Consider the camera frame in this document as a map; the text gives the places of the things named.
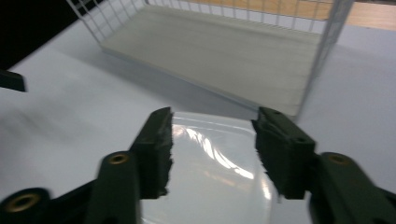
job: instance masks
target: white wire grid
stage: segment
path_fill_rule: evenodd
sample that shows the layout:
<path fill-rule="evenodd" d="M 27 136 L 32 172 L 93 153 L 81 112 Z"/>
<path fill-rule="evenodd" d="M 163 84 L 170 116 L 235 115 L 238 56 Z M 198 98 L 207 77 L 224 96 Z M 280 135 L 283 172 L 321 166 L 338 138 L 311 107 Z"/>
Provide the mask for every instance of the white wire grid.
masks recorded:
<path fill-rule="evenodd" d="M 97 42 L 113 34 L 145 5 L 170 7 L 205 14 L 271 24 L 286 29 L 322 34 L 332 0 L 66 0 Z M 302 15 L 301 8 L 308 13 Z"/>

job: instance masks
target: light wood panel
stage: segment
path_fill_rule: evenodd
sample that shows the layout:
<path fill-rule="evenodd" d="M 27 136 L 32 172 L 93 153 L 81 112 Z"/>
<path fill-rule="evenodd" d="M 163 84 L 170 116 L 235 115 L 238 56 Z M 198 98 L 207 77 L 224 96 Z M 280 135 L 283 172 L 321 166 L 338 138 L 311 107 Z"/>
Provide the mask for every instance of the light wood panel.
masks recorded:
<path fill-rule="evenodd" d="M 249 8 L 256 11 L 321 20 L 329 17 L 332 7 L 331 4 L 328 4 L 331 0 L 326 3 L 323 3 L 324 1 L 318 3 L 314 0 L 192 0 L 192 2 Z M 356 2 L 346 23 L 396 31 L 396 6 Z"/>

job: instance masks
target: white table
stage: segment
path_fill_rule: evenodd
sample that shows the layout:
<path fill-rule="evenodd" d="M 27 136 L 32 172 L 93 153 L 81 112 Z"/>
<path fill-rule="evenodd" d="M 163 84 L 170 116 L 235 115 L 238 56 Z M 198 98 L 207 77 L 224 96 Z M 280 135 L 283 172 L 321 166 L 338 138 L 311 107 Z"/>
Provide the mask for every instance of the white table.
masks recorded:
<path fill-rule="evenodd" d="M 298 124 L 317 151 L 354 158 L 396 192 L 396 32 L 347 26 L 316 78 Z M 76 22 L 12 71 L 28 93 L 0 90 L 0 198 L 30 187 L 57 197 L 125 150 L 149 112 L 172 106 L 255 119 L 256 113 L 159 71 L 105 55 Z M 307 223 L 306 202 L 282 200 L 274 223 Z"/>

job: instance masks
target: black object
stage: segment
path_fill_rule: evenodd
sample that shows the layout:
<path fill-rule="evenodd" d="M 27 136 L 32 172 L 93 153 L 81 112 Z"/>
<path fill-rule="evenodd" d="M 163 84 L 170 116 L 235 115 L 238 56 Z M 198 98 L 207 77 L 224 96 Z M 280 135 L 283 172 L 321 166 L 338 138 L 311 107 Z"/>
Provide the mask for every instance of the black object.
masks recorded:
<path fill-rule="evenodd" d="M 315 154 L 315 142 L 273 109 L 261 107 L 253 126 L 256 148 L 278 193 L 302 199 L 311 191 L 313 223 L 396 223 L 395 195 L 378 189 L 352 159 Z"/>
<path fill-rule="evenodd" d="M 140 223 L 140 200 L 167 192 L 172 144 L 170 107 L 154 111 L 130 151 L 106 156 L 95 180 L 52 200 L 45 189 L 16 192 L 0 203 L 0 223 Z"/>
<path fill-rule="evenodd" d="M 23 76 L 0 69 L 0 87 L 14 91 L 26 91 Z"/>

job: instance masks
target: white table surface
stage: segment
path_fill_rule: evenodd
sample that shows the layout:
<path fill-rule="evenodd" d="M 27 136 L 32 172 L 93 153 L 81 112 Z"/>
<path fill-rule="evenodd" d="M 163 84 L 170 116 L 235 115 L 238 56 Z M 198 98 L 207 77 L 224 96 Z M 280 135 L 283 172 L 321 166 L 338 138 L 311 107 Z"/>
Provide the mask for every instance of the white table surface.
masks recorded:
<path fill-rule="evenodd" d="M 317 152 L 344 153 L 396 192 L 396 32 L 346 26 L 298 124 Z M 27 93 L 0 89 L 0 198 L 30 187 L 57 197 L 96 176 L 160 107 L 239 119 L 256 113 L 157 70 L 105 55 L 81 22 L 14 66 Z M 309 223 L 306 202 L 277 204 L 273 223 Z"/>

